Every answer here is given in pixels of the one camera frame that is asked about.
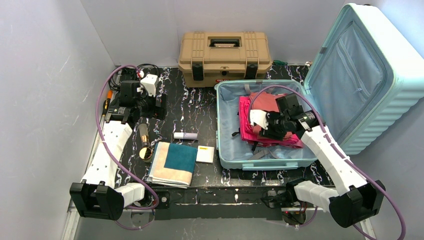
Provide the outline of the white square packet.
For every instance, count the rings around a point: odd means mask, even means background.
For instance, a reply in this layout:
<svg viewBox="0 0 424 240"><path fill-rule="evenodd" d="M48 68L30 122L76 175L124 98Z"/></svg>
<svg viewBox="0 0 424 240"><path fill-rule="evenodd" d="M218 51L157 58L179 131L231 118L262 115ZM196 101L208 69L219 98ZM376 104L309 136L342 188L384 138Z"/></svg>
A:
<svg viewBox="0 0 424 240"><path fill-rule="evenodd" d="M197 147L196 162L212 164L215 157L215 148L213 146L199 145Z"/></svg>

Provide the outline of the pink camouflage pants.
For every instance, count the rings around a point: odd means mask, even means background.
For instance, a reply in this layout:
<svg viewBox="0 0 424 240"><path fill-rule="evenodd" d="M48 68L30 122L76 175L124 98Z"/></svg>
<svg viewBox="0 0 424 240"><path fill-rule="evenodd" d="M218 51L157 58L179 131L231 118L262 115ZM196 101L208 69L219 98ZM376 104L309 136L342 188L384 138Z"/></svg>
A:
<svg viewBox="0 0 424 240"><path fill-rule="evenodd" d="M238 123L239 129L231 134L231 137L240 136L242 141L247 142L250 145L256 147L274 147L274 146L283 146L293 149L301 149L303 147L302 142L297 137L296 134L288 132L283 140L275 140L271 138L266 138L260 135L253 133L252 126L248 123L247 114L245 112L238 112Z"/></svg>

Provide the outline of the magenta shorts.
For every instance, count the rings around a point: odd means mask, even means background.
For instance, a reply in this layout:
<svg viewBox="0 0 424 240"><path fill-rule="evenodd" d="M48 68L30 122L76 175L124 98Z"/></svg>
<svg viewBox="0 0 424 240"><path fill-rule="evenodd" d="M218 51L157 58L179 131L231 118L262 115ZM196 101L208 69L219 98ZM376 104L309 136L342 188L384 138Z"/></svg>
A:
<svg viewBox="0 0 424 240"><path fill-rule="evenodd" d="M296 134L288 132L283 140L275 140L259 135L261 127L259 125L251 126L248 123L248 110L251 100L256 96L256 92L253 92L250 96L240 96L239 97L239 122L240 122L240 134L241 140L246 141L249 144L253 145L255 142L258 142L260 147L270 147L270 146L285 146L289 148L302 148L303 144ZM265 93L265 95L259 96L254 104L253 109L264 110L264 111L278 111L277 105L274 103L271 105L271 100L275 100L276 97L282 97L284 94L277 96L272 96L271 94Z"/></svg>

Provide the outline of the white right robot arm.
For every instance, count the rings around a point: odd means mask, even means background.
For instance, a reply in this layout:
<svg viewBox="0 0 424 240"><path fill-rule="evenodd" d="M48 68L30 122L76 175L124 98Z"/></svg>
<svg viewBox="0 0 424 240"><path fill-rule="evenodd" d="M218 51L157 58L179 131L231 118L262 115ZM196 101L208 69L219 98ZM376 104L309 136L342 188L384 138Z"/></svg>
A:
<svg viewBox="0 0 424 240"><path fill-rule="evenodd" d="M296 134L318 158L330 175L334 187L324 187L309 180L298 179L286 184L280 196L287 203L307 202L331 214L335 222L350 227L379 213L385 189L381 181L366 179L351 166L338 143L333 139L317 111L305 111L295 93L275 100L277 111L253 109L249 119L261 127L261 135L270 139Z"/></svg>

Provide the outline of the rust red cloth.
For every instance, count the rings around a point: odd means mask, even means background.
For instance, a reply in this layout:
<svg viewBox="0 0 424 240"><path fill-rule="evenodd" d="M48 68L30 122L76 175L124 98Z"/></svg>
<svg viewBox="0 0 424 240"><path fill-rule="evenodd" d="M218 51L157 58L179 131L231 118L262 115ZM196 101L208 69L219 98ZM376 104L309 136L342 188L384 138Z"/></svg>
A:
<svg viewBox="0 0 424 240"><path fill-rule="evenodd" d="M249 95L249 99L252 101L254 97L258 95L258 92L252 92ZM273 111L279 112L276 99L287 95L286 93L282 94L271 94L267 92L262 92L252 104L252 110L263 110L263 111ZM259 132L262 128L259 125L252 127L254 134L259 135Z"/></svg>

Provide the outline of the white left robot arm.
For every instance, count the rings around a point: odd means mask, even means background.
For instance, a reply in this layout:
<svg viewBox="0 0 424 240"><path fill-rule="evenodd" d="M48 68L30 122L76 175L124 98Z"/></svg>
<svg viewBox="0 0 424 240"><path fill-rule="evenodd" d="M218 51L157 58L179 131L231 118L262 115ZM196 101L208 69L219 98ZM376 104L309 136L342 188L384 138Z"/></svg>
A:
<svg viewBox="0 0 424 240"><path fill-rule="evenodd" d="M166 95L156 98L158 81L151 74L124 80L115 97L105 100L97 123L100 142L81 181L69 190L81 217L116 221L124 208L143 200L146 191L154 198L151 209L159 203L157 193L120 163L135 123L141 117L162 120L166 115Z"/></svg>

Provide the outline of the teal and beige towel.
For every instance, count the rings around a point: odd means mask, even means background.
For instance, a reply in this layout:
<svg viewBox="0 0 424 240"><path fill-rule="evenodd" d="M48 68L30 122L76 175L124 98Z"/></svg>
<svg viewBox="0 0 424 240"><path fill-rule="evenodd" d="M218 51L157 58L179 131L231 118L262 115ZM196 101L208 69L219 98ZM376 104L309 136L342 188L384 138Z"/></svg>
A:
<svg viewBox="0 0 424 240"><path fill-rule="evenodd" d="M152 184L187 189L192 181L198 150L160 141L155 145L146 180Z"/></svg>

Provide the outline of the white lavender tube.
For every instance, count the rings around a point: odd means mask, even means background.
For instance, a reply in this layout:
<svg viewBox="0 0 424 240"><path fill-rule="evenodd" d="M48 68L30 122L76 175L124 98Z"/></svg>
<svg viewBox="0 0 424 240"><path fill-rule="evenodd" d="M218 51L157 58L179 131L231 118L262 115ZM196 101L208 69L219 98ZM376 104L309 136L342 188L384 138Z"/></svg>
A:
<svg viewBox="0 0 424 240"><path fill-rule="evenodd" d="M192 133L192 132L174 132L173 133L174 139L177 140L192 140L196 141L198 139L198 133Z"/></svg>

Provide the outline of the clear gold perfume bottle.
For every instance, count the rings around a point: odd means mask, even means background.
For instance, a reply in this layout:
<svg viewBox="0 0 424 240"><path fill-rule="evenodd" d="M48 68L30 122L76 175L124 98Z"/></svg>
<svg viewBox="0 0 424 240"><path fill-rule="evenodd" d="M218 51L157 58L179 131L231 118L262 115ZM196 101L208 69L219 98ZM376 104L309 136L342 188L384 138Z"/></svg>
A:
<svg viewBox="0 0 424 240"><path fill-rule="evenodd" d="M148 126L145 123L141 123L138 129L139 129L139 135L141 139L141 147L142 148L150 147Z"/></svg>

